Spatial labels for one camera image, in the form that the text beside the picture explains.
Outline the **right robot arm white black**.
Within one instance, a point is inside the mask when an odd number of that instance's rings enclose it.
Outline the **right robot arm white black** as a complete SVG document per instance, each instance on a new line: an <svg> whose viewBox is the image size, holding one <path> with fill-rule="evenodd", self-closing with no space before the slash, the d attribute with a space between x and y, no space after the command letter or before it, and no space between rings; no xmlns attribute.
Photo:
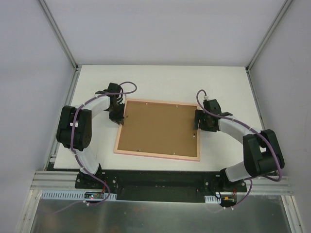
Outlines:
<svg viewBox="0 0 311 233"><path fill-rule="evenodd" d="M231 113L222 112L216 99L198 105L201 109L195 111L194 129L222 132L242 144L242 161L220 171L219 187L223 191L232 190L239 181L257 177L281 181L285 161L274 131L257 131Z"/></svg>

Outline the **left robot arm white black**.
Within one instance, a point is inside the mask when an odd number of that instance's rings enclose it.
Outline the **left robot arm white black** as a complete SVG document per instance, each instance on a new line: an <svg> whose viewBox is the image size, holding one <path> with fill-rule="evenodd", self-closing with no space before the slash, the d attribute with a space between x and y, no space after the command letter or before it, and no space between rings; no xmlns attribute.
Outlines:
<svg viewBox="0 0 311 233"><path fill-rule="evenodd" d="M98 91L85 103L77 107L66 105L62 108L56 140L70 150L75 157L80 172L86 175L86 183L93 189L103 183L101 166L90 148L92 140L92 120L102 112L108 112L110 121L124 124L123 88L110 83L108 88Z"/></svg>

